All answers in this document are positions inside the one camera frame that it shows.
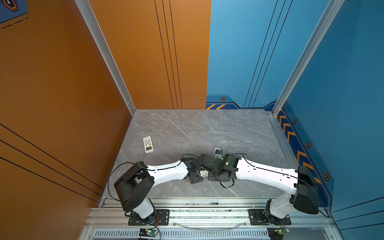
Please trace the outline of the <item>white TCL remote control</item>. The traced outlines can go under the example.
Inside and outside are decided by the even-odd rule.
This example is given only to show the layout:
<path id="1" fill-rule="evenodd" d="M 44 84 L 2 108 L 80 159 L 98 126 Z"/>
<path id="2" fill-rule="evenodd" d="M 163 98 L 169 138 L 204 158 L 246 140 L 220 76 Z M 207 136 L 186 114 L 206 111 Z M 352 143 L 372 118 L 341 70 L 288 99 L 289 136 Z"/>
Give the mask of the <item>white TCL remote control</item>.
<path id="1" fill-rule="evenodd" d="M 200 171 L 200 175 L 202 178 L 206 178 L 206 177 L 208 177 L 209 172 L 208 171 Z"/>

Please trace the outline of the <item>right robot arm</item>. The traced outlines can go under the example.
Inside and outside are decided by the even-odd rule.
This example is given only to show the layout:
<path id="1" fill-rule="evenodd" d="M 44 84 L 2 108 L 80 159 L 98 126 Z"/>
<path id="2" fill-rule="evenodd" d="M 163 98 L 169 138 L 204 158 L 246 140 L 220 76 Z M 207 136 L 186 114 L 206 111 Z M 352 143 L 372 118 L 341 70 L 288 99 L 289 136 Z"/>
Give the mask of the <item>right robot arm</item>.
<path id="1" fill-rule="evenodd" d="M 219 183 L 248 180 L 278 188 L 284 193 L 270 199 L 260 214 L 268 225 L 285 225 L 293 212 L 317 215 L 320 198 L 318 185 L 311 171 L 299 166 L 297 169 L 282 169 L 262 165 L 245 157 L 226 154 L 222 159 L 202 154 L 197 158 L 201 170 L 207 171 L 212 181 Z"/>

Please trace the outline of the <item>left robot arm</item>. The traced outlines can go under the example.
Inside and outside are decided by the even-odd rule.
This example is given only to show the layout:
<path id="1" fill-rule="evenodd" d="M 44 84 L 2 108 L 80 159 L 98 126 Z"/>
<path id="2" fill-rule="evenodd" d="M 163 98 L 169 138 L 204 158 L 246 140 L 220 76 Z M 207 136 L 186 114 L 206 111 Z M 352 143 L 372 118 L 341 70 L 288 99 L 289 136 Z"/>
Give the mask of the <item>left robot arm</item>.
<path id="1" fill-rule="evenodd" d="M 145 224 L 152 224 L 157 218 L 157 210 L 148 198 L 150 190 L 160 184 L 186 178 L 190 178 L 192 184 L 201 182 L 202 162 L 206 156 L 191 156 L 161 166 L 147 166 L 144 162 L 133 164 L 114 183 L 123 210 L 137 214 Z"/>

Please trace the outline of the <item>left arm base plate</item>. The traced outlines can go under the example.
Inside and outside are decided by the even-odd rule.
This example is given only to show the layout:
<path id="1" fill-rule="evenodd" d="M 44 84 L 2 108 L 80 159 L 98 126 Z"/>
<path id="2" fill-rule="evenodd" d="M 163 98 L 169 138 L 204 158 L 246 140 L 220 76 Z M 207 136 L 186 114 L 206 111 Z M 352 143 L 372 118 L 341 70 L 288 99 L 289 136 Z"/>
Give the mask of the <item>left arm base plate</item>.
<path id="1" fill-rule="evenodd" d="M 160 209 L 155 210 L 154 213 L 149 215 L 147 218 L 142 219 L 138 213 L 133 212 L 129 217 L 129 226 L 168 226 L 170 219 L 170 210 Z"/>

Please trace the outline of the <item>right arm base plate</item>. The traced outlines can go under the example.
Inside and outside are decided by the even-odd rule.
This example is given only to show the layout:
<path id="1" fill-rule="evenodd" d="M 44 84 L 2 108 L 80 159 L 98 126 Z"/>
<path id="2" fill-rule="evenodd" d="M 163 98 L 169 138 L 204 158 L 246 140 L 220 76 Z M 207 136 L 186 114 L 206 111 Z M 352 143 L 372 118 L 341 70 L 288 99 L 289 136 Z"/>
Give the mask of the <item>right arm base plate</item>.
<path id="1" fill-rule="evenodd" d="M 292 224 L 289 215 L 283 219 L 279 219 L 273 215 L 266 215 L 262 209 L 249 209 L 249 220 L 252 226 L 290 226 Z"/>

